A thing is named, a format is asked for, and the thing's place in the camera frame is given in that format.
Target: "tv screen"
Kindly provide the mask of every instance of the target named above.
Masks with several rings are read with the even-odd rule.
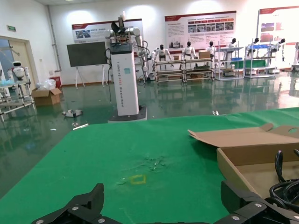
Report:
[[[67,45],[71,67],[106,64],[105,42]]]

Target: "box lid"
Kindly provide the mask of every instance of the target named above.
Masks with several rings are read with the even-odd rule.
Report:
[[[53,90],[38,90],[34,89],[32,91],[32,97],[37,98],[37,97],[47,97],[49,94],[52,93],[53,95],[58,95],[61,93],[61,91],[58,88],[55,88]]]
[[[60,91],[60,89],[58,89],[58,88],[55,88],[55,89],[53,89],[53,90],[50,90],[50,92],[51,92],[53,95],[58,95],[58,94],[62,93],[62,92]]]
[[[272,145],[299,142],[299,127],[280,126],[273,124],[261,127],[236,128],[209,132],[192,132],[190,136],[216,147],[239,147],[254,145]]]

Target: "humanoid robot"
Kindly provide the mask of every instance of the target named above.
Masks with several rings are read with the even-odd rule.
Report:
[[[158,55],[159,55],[159,61],[161,61],[161,62],[167,61],[166,60],[166,55],[168,55],[169,60],[172,61],[172,57],[169,53],[169,50],[165,49],[163,44],[161,44],[160,49],[156,51],[154,61],[156,61]]]
[[[182,60],[184,60],[184,59],[194,59],[195,56],[196,56],[196,54],[195,54],[195,48],[191,47],[191,42],[188,41],[187,42],[187,47],[183,48],[183,50],[182,50],[181,59]]]
[[[150,56],[151,64],[149,65],[149,68],[151,68],[151,72],[149,73],[149,77],[147,80],[155,80],[155,74],[154,74],[155,73],[155,55],[158,50],[159,50],[159,48],[156,48],[151,52],[151,56]]]
[[[299,70],[299,42],[296,42],[295,45],[295,57],[294,57],[294,64],[292,64],[292,71]]]
[[[216,47],[214,47],[214,42],[213,41],[210,41],[209,47],[206,50],[210,51],[210,56],[211,56],[211,59],[212,59],[211,69],[213,69],[214,65],[215,65],[215,55],[216,55]]]
[[[7,74],[10,80],[14,81],[14,76],[16,77],[16,82],[30,82],[29,78],[29,69],[28,67],[22,67],[21,62],[13,62],[14,67],[12,69],[9,69]]]
[[[254,39],[254,42],[253,42],[253,45],[257,45],[257,43],[259,43],[260,42],[260,39],[257,37],[256,39]],[[247,50],[247,58],[251,58],[251,54],[252,53],[254,53],[256,50],[255,49],[248,49]],[[257,49],[257,51],[256,51],[256,57],[259,57],[258,56],[258,52],[259,52],[259,50]]]
[[[228,48],[236,48],[237,47],[237,39],[233,38],[232,42],[228,44]],[[233,53],[235,53],[235,57],[237,57],[237,51],[233,50],[233,51],[224,51],[223,54],[223,60],[225,61],[230,61],[233,57]]]
[[[282,61],[285,61],[285,38],[282,38],[279,42],[276,43],[272,43],[271,47],[268,48],[268,52],[266,54],[264,54],[263,57],[276,57],[277,52],[279,51],[279,49],[281,50],[281,54],[282,54]],[[271,62],[272,59],[269,59],[268,65],[269,67],[271,67]],[[268,73],[279,73],[280,70],[279,69],[268,69],[267,70]]]

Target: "wall poster image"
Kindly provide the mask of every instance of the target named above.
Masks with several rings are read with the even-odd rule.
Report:
[[[111,29],[112,22],[113,21],[105,21],[72,25],[74,42],[88,43],[105,41],[104,31],[106,29]],[[143,36],[142,19],[126,20],[124,25],[130,28],[139,28],[141,35]]]
[[[285,62],[282,62],[282,49],[277,53],[277,66],[288,68],[294,61],[295,44],[299,42],[299,30],[296,27],[296,18],[299,15],[299,6],[264,8],[259,10],[257,37],[261,44],[275,44],[285,38]]]
[[[186,47],[188,41],[192,46],[206,49],[209,42],[220,42],[226,46],[235,37],[237,11],[172,15],[165,17],[166,43],[170,52]]]

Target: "green epoxy floor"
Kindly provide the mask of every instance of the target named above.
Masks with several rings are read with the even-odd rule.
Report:
[[[285,73],[275,80],[205,81],[187,86],[152,82],[138,87],[139,104],[146,104],[148,119],[298,107],[297,80],[297,74]],[[38,107],[37,115],[32,109],[18,110],[0,123],[0,197],[72,131],[72,123],[106,123],[116,109],[113,85],[111,93],[110,103],[108,86],[65,87],[61,104]],[[67,109],[81,109],[84,115],[65,118],[61,112]]]

